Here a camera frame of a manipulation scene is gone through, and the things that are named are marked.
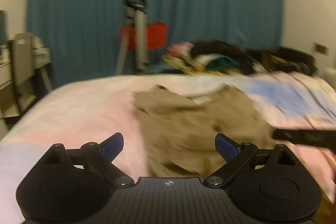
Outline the white desk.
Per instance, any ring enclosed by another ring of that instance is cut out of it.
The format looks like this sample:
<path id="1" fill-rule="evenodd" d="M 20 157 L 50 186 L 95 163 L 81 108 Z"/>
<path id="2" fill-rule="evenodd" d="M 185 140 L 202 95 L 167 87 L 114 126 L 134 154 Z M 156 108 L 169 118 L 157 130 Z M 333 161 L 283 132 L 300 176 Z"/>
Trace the white desk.
<path id="1" fill-rule="evenodd" d="M 19 119 L 37 101 L 32 78 L 39 72 L 47 92 L 52 91 L 46 66 L 52 63 L 49 48 L 35 49 L 26 39 L 10 40 L 2 47 L 1 118 Z"/>

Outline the wall power outlet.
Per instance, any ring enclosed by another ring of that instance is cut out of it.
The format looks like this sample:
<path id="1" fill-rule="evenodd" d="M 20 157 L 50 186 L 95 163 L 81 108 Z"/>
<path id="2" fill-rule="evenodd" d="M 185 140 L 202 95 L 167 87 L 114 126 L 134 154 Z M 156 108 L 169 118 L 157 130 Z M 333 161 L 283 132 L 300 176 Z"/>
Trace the wall power outlet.
<path id="1" fill-rule="evenodd" d="M 329 48 L 327 46 L 322 45 L 322 44 L 315 43 L 314 44 L 314 51 L 319 53 L 319 54 L 327 56 L 328 53 L 329 53 Z"/>

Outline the pastel tie-dye bedspread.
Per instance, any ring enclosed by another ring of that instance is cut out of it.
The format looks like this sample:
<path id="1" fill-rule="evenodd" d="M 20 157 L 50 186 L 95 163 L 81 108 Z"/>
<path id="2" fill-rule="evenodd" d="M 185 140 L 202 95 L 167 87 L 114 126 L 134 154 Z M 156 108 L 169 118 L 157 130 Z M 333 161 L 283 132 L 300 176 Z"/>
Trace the pastel tie-dye bedspread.
<path id="1" fill-rule="evenodd" d="M 125 144 L 115 165 L 134 179 L 149 176 L 132 100 L 136 92 L 157 85 L 186 97 L 231 85 L 254 100 L 255 108 L 274 127 L 335 128 L 334 88 L 301 73 L 120 76 L 71 83 L 45 96 L 1 140 L 1 223 L 23 222 L 16 189 L 54 143 L 79 148 L 120 132 Z"/>

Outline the red basket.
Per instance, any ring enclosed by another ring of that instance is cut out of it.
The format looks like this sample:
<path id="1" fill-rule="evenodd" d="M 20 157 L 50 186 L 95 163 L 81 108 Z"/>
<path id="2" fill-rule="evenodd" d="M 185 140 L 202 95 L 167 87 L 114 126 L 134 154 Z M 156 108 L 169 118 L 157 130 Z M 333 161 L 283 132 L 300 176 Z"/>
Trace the red basket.
<path id="1" fill-rule="evenodd" d="M 166 36 L 169 26 L 163 22 L 155 22 L 149 24 L 146 28 L 147 31 L 147 49 L 156 50 L 158 48 L 163 48 L 166 46 Z M 123 26 L 120 28 L 120 38 L 128 32 L 129 34 L 129 44 L 128 51 L 135 50 L 135 29 L 134 27 Z"/>

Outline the pile of assorted clothes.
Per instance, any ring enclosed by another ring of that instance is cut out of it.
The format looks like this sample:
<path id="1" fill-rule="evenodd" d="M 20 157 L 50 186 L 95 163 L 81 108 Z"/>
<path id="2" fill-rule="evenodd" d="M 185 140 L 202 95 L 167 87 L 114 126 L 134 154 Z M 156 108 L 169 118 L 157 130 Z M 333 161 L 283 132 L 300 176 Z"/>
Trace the pile of assorted clothes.
<path id="1" fill-rule="evenodd" d="M 162 61 L 173 72 L 187 75 L 252 75 L 280 71 L 312 76 L 317 72 L 315 58 L 302 51 L 286 47 L 244 50 L 220 40 L 173 44 L 162 56 Z"/>

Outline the tan t-shirt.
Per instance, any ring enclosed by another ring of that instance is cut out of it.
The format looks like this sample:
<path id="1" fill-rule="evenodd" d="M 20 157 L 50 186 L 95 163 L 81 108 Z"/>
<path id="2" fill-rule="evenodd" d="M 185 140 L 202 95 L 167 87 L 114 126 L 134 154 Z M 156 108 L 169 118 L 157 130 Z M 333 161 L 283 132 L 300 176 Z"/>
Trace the tan t-shirt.
<path id="1" fill-rule="evenodd" d="M 137 92 L 133 105 L 141 125 L 150 174 L 205 178 L 225 161 L 215 149 L 223 133 L 237 143 L 271 149 L 273 127 L 243 91 L 226 85 L 210 94 L 185 97 L 162 86 Z"/>

